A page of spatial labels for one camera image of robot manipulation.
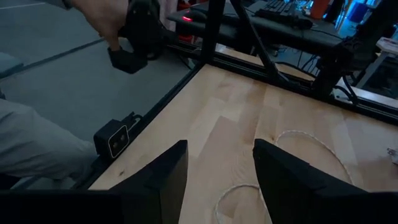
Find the sleeve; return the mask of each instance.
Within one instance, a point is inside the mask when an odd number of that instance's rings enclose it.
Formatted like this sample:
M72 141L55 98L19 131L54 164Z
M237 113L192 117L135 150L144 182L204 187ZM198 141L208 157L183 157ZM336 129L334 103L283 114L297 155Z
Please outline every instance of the sleeve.
M42 2L49 3L53 6L58 6L63 9L70 9L72 5L70 4L70 0L41 0Z
M97 158L92 143L41 117L29 106L0 100L0 174L74 180Z

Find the keyboard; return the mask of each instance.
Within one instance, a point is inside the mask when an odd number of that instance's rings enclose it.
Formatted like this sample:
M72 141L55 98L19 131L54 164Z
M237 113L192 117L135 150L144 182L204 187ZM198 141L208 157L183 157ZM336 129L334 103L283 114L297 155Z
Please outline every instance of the keyboard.
M296 4L294 2L271 0L261 2L261 4L258 11L254 13L255 17L261 17L287 26L296 27L300 30L311 29L313 25L312 21L300 19L295 15Z
M279 14L281 16L290 16L294 13L295 4L293 2L284 2L280 0L271 0L260 9L268 13Z

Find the wooden tabletop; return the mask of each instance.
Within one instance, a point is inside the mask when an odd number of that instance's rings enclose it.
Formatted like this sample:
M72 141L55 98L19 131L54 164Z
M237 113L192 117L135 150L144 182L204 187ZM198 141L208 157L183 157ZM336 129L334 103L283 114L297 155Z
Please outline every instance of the wooden tabletop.
M253 56L250 56L250 55L247 55L247 54L244 54L244 53L241 53L241 52L237 52L237 51L234 51L234 50L230 50L230 49L222 49L222 52L225 53L225 54L228 54L228 55L243 59L243 60L250 61L252 63L256 63L258 65L262 65L261 59L258 58L258 57L253 57ZM296 77L303 78L303 79L306 79L306 80L314 81L314 78L306 75L305 73L297 71L296 69L294 69L294 68L292 68L292 67L290 67L288 65L276 64L276 67L281 72L288 73L290 75L294 75ZM342 79L340 79L340 81L338 82L337 85L342 86L342 87L346 86L343 83ZM375 101L375 102L382 103L382 104L387 105L387 106L398 108L398 100L396 100L396 99L389 98L389 97L382 96L382 95L378 95L376 93L372 93L370 91L362 90L362 89L359 89L359 88L356 88L356 87L353 87L353 86L352 86L352 89L354 90L355 94L358 97L362 97L362 98L367 99L367 100Z
M274 142L285 130L306 131L329 145L358 187L398 190L398 167L386 149L398 147L398 128L250 78L205 65L91 186L109 189L180 139L188 140L188 182L180 223L216 223L214 206L232 185L256 184L254 138ZM347 181L329 151L301 135L282 149ZM270 223L259 194L239 189L221 203L224 223Z

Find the gray floor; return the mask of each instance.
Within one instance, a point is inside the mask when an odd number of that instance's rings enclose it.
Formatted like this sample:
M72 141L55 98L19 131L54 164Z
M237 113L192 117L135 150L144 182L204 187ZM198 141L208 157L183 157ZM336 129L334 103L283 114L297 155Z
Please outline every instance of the gray floor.
M84 140L110 119L146 114L188 72L174 55L133 75L114 69L101 43L0 83L8 100L29 105Z
M0 7L35 3L0 0ZM44 4L0 10L0 52L37 62L99 39L77 11ZM43 117L84 140L110 119L147 113L187 72L172 54L129 75L114 69L100 43L1 80L8 100L32 106Z
M0 0L0 7L37 3ZM30 64L87 44L100 37L84 16L72 9L43 4L0 9L0 52Z

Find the small black box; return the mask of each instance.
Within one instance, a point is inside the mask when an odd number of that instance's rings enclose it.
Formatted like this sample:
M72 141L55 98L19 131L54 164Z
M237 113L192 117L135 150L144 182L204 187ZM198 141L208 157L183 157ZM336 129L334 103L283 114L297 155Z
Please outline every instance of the small black box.
M127 126L112 119L94 135L97 153L106 161L113 161L130 144Z

